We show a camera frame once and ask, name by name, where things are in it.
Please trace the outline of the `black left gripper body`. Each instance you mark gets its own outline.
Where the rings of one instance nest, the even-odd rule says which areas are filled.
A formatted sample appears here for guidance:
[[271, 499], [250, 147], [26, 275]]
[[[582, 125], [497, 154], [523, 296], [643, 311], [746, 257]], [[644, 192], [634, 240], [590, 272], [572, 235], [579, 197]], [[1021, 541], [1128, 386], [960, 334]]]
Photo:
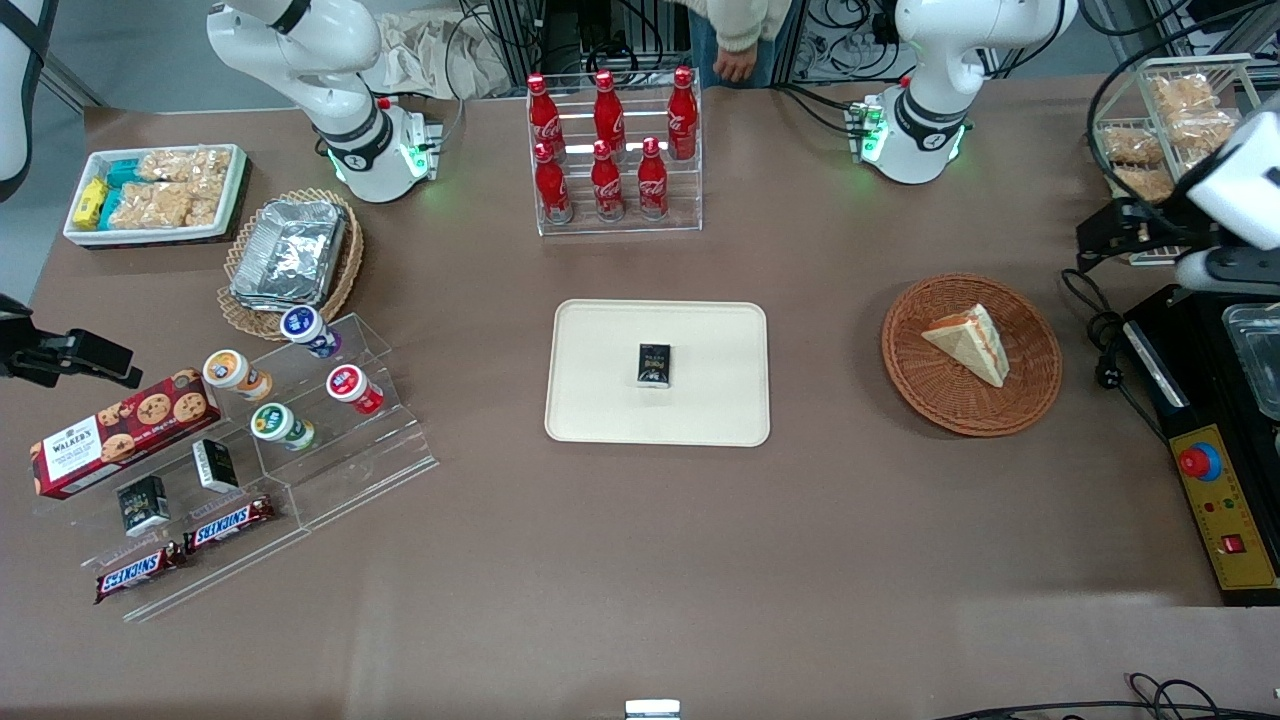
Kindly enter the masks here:
[[1170, 197], [1152, 205], [1116, 197], [1110, 205], [1115, 224], [1105, 242], [1110, 258], [1166, 247], [1199, 251], [1217, 246], [1216, 223], [1189, 199]]

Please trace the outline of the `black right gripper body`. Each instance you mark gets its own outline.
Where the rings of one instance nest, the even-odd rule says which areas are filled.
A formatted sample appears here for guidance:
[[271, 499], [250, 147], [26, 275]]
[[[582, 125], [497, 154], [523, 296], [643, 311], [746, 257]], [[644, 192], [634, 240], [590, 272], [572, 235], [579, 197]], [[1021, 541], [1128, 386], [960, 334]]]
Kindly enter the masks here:
[[3, 377], [52, 388], [63, 375], [78, 373], [65, 352], [79, 329], [63, 334], [41, 331], [31, 320], [32, 314], [32, 309], [18, 300], [1, 296]]

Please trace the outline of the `bystander bare hand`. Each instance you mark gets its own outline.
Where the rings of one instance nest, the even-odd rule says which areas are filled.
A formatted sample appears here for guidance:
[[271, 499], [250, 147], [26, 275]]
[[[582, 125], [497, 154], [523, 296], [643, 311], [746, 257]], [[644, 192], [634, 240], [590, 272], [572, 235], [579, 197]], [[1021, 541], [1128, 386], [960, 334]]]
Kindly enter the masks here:
[[740, 50], [718, 47], [712, 70], [727, 85], [749, 85], [756, 68], [758, 44]]

